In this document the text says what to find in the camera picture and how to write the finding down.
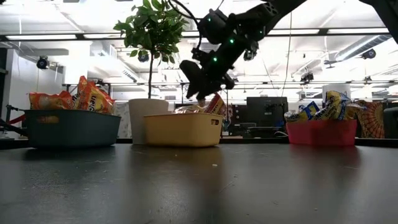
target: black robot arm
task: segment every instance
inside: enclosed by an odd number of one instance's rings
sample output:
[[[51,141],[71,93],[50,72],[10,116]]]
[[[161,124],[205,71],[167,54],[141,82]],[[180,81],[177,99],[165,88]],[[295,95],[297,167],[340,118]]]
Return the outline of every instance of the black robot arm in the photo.
[[[216,51],[204,52],[199,47],[192,50],[197,63],[183,60],[180,68],[190,81],[187,98],[197,93],[197,99],[220,91],[225,85],[233,89],[234,81],[226,73],[244,53],[245,60],[252,60],[262,40],[287,14],[306,0],[278,0],[262,3],[242,14],[228,17],[220,10],[210,10],[200,22],[198,30],[211,44],[221,44]],[[398,42],[398,0],[360,0],[375,8],[380,18]]]

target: plastic basket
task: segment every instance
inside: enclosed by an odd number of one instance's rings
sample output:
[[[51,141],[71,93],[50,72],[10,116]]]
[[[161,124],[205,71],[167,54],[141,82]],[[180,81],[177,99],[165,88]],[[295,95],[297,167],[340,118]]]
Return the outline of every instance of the plastic basket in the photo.
[[[145,116],[146,141],[153,146],[209,147],[220,142],[223,117],[206,113]]]
[[[291,144],[354,146],[356,120],[305,121],[286,124]]]
[[[110,146],[118,137],[119,116],[84,110],[26,110],[32,147]]]

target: table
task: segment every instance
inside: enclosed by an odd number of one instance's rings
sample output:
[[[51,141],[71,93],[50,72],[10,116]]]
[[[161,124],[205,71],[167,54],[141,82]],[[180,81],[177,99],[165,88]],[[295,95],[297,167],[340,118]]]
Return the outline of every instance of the table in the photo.
[[[397,223],[398,150],[0,151],[0,223]]]

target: plant stem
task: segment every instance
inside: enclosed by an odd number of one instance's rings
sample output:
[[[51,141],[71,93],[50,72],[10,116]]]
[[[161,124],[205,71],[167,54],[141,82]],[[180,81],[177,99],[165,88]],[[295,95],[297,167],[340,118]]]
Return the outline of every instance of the plant stem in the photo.
[[[150,52],[150,67],[149,67],[149,79],[148,79],[148,99],[150,99],[150,96],[152,94],[152,66],[154,64],[154,58],[155,57],[155,52],[151,51]]]

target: potted plant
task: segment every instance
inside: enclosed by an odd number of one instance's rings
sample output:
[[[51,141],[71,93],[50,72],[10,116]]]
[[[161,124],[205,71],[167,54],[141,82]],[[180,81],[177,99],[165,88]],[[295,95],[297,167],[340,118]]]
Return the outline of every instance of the potted plant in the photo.
[[[119,21],[114,29],[125,35],[124,45],[132,47],[130,57],[145,57],[150,60],[148,99],[129,101],[131,131],[134,144],[145,143],[144,116],[168,113],[169,103],[151,99],[152,73],[155,59],[162,63],[175,63],[174,53],[182,38],[183,25],[188,22],[166,0],[143,0],[143,5],[132,7],[133,16]]]

